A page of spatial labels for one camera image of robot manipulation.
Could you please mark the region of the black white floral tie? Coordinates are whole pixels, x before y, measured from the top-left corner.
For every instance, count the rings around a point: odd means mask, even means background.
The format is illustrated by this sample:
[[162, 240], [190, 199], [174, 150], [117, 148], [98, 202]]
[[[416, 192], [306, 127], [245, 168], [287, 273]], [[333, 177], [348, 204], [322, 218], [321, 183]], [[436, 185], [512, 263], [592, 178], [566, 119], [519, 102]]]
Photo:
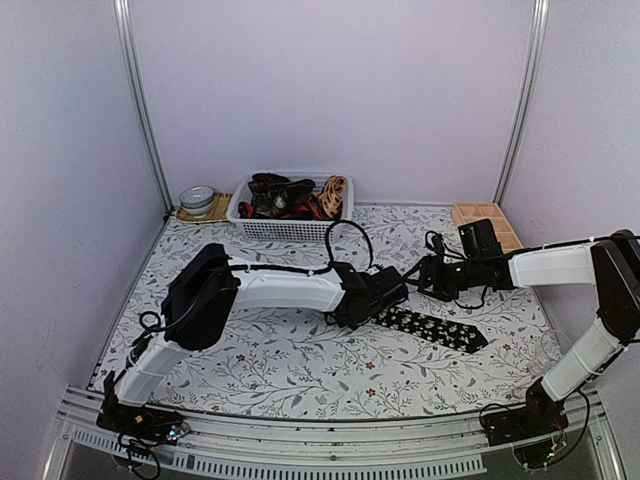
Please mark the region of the black white floral tie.
[[390, 307], [371, 317], [379, 326], [419, 337], [443, 348], [474, 354], [489, 345], [473, 325], [440, 319], [428, 314]]

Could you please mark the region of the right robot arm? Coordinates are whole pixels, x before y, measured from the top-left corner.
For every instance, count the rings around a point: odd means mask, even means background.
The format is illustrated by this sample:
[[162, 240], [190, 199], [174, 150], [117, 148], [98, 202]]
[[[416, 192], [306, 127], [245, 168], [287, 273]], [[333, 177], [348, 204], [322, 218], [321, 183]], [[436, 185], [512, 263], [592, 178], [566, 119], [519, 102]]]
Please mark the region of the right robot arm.
[[527, 389], [520, 408], [489, 408], [480, 422], [490, 445], [550, 434], [568, 425], [566, 399], [600, 376], [639, 332], [639, 237], [628, 229], [506, 253], [488, 219], [458, 229], [464, 252], [425, 235], [419, 292], [444, 302], [474, 287], [532, 289], [552, 326], [572, 344]]

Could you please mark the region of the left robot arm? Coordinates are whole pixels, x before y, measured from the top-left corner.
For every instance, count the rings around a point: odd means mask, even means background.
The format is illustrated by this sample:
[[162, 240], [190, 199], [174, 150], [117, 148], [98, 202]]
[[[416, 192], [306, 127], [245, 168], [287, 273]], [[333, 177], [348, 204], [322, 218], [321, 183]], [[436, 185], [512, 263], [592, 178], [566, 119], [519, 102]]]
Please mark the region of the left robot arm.
[[177, 413], [145, 404], [179, 361], [221, 339], [232, 310], [310, 309], [356, 329], [407, 297], [406, 284], [393, 267], [359, 272], [335, 259], [322, 267], [251, 263], [210, 243], [169, 284], [155, 324], [142, 326], [121, 372], [105, 378], [97, 424], [138, 434], [181, 421]]

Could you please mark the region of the white plastic basket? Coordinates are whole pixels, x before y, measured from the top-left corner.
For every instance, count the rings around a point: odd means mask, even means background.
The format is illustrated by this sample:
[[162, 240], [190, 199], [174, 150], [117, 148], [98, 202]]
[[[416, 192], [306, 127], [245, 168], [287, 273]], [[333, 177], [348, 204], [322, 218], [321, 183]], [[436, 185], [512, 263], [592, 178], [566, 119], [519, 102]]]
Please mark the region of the white plastic basket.
[[[322, 191], [325, 182], [331, 176], [344, 176], [344, 175], [330, 175], [327, 173], [301, 173], [301, 172], [268, 172], [273, 174], [282, 175], [288, 177], [292, 181], [311, 179], [315, 182], [315, 188], [313, 195], [316, 202], [318, 202], [318, 195]], [[252, 193], [248, 187], [248, 182], [252, 180], [252, 176], [257, 173], [247, 174], [240, 181], [237, 186], [231, 203], [227, 210], [228, 220], [238, 228], [238, 230], [244, 234], [244, 236], [251, 240], [286, 240], [286, 241], [315, 241], [320, 242], [323, 240], [325, 232], [329, 225], [335, 220], [326, 221], [300, 221], [300, 220], [254, 220], [254, 219], [241, 219], [237, 213], [237, 207], [240, 202], [250, 202], [252, 199]], [[342, 212], [336, 220], [349, 220], [352, 218], [352, 211], [354, 206], [354, 186], [350, 177], [344, 176], [348, 180], [348, 188], [343, 196]]]

